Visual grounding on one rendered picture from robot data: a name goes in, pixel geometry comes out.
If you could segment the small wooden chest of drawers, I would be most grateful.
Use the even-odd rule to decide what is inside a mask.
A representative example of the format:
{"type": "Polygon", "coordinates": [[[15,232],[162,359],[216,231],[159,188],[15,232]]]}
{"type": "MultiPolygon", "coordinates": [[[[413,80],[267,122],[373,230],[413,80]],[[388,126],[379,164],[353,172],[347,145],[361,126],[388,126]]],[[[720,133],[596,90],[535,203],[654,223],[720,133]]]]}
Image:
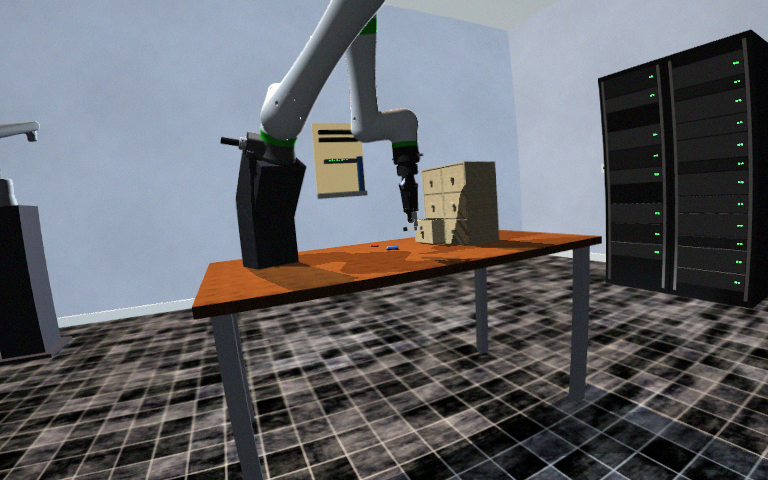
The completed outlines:
{"type": "Polygon", "coordinates": [[[497,203],[497,185],[495,162],[459,162],[429,169],[421,170],[422,185],[423,173],[427,170],[441,169],[442,192],[424,193],[425,195],[443,194],[444,217],[426,217],[444,218],[445,242],[457,245],[477,245],[489,242],[499,241],[499,223],[498,223],[498,203],[497,203]],[[464,166],[464,190],[443,191],[442,170],[445,167],[463,164],[464,166]],[[441,168],[440,168],[441,167],[441,168]],[[467,217],[445,217],[444,193],[465,191],[466,213],[467,217]],[[446,219],[466,218],[468,231],[468,244],[451,243],[446,240],[446,219]]]}

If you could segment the wooden drawer front with knob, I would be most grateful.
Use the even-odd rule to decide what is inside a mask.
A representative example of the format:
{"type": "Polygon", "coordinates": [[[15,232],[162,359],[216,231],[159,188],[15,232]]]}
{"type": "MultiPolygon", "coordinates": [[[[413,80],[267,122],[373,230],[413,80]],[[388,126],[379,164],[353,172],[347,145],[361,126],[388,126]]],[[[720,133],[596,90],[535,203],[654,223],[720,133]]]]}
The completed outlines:
{"type": "Polygon", "coordinates": [[[443,194],[426,195],[424,200],[426,217],[444,217],[443,194]]]}
{"type": "Polygon", "coordinates": [[[423,230],[415,231],[415,242],[431,244],[445,242],[444,218],[420,219],[418,226],[422,226],[423,230]]]}

